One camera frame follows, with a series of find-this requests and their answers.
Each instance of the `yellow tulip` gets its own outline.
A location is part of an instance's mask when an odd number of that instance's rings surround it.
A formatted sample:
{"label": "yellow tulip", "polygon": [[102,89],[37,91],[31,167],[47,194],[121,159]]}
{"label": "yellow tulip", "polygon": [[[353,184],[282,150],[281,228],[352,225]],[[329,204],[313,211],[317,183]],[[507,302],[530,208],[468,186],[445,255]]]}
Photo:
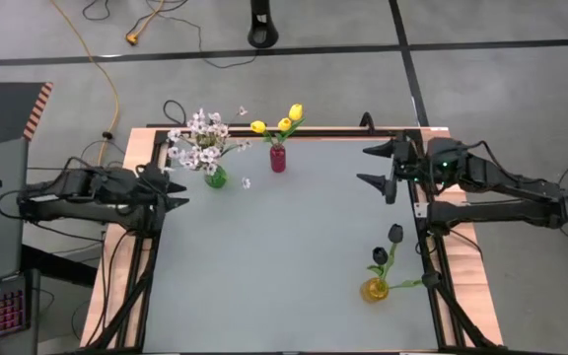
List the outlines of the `yellow tulip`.
{"label": "yellow tulip", "polygon": [[287,130],[291,129],[291,122],[288,118],[282,118],[279,123],[277,123],[277,128],[279,128],[282,132],[286,132]]}
{"label": "yellow tulip", "polygon": [[251,123],[251,130],[255,133],[263,133],[266,129],[266,124],[262,121],[253,121]]}
{"label": "yellow tulip", "polygon": [[288,111],[288,117],[292,120],[302,119],[304,116],[304,107],[302,104],[294,104],[291,106],[291,110]]}

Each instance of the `wooden table edge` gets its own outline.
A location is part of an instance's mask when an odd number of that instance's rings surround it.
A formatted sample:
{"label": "wooden table edge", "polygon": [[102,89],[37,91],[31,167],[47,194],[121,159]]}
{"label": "wooden table edge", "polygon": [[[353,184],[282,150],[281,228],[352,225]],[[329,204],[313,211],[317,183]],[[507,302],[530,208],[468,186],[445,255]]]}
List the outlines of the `wooden table edge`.
{"label": "wooden table edge", "polygon": [[[153,154],[155,144],[155,136],[159,130],[168,130],[169,128],[133,128],[128,140],[126,155],[124,157],[123,166],[133,170],[139,164],[147,164]],[[376,127],[377,130],[401,130],[401,129],[420,129],[422,137],[426,142],[433,137],[450,137],[449,129],[446,127]],[[231,127],[230,131],[247,130],[242,127]],[[300,130],[320,131],[320,130],[350,130],[365,131],[367,127],[344,127],[344,126],[322,126],[322,127],[301,127]],[[318,138],[299,138],[300,140],[387,140],[387,137],[318,137]],[[160,165],[165,164],[166,154],[162,154]],[[451,189],[451,191],[442,194],[439,200],[447,200],[451,202],[465,201],[465,193],[460,189]],[[104,263],[108,270],[108,262],[111,254],[115,250],[117,241],[123,234],[123,229],[117,225],[110,225],[106,230],[106,242],[104,249]],[[461,233],[474,242],[476,242],[476,234],[471,224],[461,225]],[[126,237],[121,243],[116,253],[113,269],[110,271],[111,287],[109,289],[109,301],[106,312],[106,323],[108,323],[119,307],[122,305],[125,296],[126,284],[130,265],[133,256],[134,238]],[[479,253],[471,249],[469,246],[462,244],[458,239],[451,237],[445,238],[445,246],[449,265],[451,267],[451,275],[454,281],[456,297],[464,308],[468,316],[482,330],[484,335],[495,343],[502,343],[501,333],[492,303],[492,297],[488,287],[485,269],[480,259]],[[141,253],[141,262],[138,277],[143,272],[144,265],[148,259],[149,252],[146,250],[150,247],[150,241],[146,241]],[[466,260],[470,260],[470,270],[466,271],[462,268],[466,264]],[[94,328],[102,314],[104,295],[103,295],[103,273],[99,266],[96,284],[92,293],[92,298],[85,321],[85,328],[81,336],[80,346],[83,347],[89,341]],[[464,286],[476,286],[472,289],[466,289]],[[442,314],[442,325],[445,332],[445,338],[448,345],[454,344],[453,329],[450,322],[450,314],[444,302],[440,299],[440,312]],[[137,325],[140,321],[140,310],[142,306],[142,297],[138,299],[133,306],[129,317],[128,329],[126,332],[125,345],[133,346],[137,336]],[[96,339],[102,331],[102,327],[95,335]]]}

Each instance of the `black floor tape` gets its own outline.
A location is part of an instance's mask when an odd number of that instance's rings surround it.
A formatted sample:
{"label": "black floor tape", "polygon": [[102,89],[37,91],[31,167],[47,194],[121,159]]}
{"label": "black floor tape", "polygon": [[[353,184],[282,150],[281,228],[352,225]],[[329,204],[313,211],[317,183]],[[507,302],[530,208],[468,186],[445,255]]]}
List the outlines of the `black floor tape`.
{"label": "black floor tape", "polygon": [[50,83],[0,83],[0,143],[32,139],[50,92]]}

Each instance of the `gray tabletop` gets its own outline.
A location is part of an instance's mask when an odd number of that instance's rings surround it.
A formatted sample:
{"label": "gray tabletop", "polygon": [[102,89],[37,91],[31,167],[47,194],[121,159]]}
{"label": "gray tabletop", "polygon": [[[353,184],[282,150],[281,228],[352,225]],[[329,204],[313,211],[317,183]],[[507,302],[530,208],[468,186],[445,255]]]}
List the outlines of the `gray tabletop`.
{"label": "gray tabletop", "polygon": [[373,305],[359,293],[393,223],[404,241],[388,281],[423,272],[406,184],[389,206],[356,178],[390,172],[390,160],[361,153],[374,144],[289,141],[282,174],[257,144],[224,157],[230,180],[220,190],[203,172],[173,172],[190,202],[166,218],[144,350],[436,349],[425,288],[392,290]]}

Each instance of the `flower vase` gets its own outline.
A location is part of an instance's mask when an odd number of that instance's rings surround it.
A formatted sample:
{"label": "flower vase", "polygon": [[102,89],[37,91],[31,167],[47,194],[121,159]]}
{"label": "flower vase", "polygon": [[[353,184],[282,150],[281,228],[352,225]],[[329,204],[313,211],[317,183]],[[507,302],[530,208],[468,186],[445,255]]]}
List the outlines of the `flower vase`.
{"label": "flower vase", "polygon": [[378,277],[371,278],[361,285],[361,297],[368,303],[384,300],[390,294],[390,285]]}
{"label": "flower vase", "polygon": [[219,166],[214,175],[205,174],[205,182],[212,188],[221,188],[227,182],[227,172]]}
{"label": "flower vase", "polygon": [[286,170],[286,148],[281,144],[271,147],[271,169],[276,173]]}

